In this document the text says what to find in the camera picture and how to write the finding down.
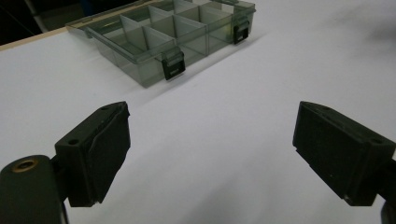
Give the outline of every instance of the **transparent organizer box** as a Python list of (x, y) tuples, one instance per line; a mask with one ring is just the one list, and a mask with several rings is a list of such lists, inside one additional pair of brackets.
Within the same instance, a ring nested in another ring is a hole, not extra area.
[(66, 27), (93, 38), (104, 57), (148, 87), (246, 39), (255, 11), (236, 0), (142, 0)]

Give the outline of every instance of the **white tabletop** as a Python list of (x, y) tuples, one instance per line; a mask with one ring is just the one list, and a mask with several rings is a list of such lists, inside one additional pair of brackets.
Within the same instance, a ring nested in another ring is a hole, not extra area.
[[(266, 0), (251, 36), (144, 89), (61, 33), (0, 52), (0, 167), (126, 101), (132, 147), (104, 203), (71, 223), (380, 223), (350, 207), (292, 146), (299, 102), (396, 140), (396, 1)], [(233, 52), (223, 57), (222, 53)]]

